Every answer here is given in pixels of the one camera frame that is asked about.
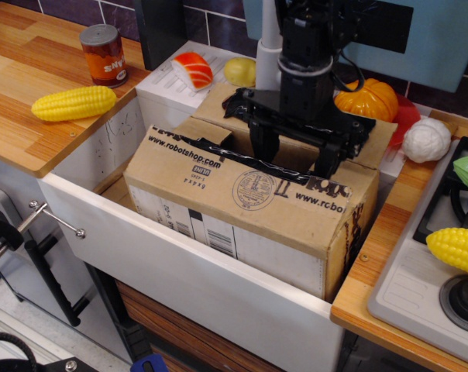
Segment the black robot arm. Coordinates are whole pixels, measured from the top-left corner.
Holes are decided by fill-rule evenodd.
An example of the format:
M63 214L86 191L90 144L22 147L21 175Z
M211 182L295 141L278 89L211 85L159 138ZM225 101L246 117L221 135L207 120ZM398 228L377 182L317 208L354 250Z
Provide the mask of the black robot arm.
M329 178L354 158L375 122L340 111L335 62L355 37L358 19L348 1L265 1L256 51L256 83L243 93L256 158L271 162L280 136L318 148L314 173Z

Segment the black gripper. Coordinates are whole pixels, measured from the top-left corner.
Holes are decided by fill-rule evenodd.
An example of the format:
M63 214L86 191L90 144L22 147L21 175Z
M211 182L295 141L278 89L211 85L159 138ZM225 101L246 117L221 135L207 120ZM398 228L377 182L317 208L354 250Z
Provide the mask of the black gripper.
M330 179L346 160L346 146L364 144L364 120L346 114L333 101L336 85L329 57L302 65L278 59L280 90L245 89L243 120L248 124L254 157L272 163L287 136L320 148L313 174Z

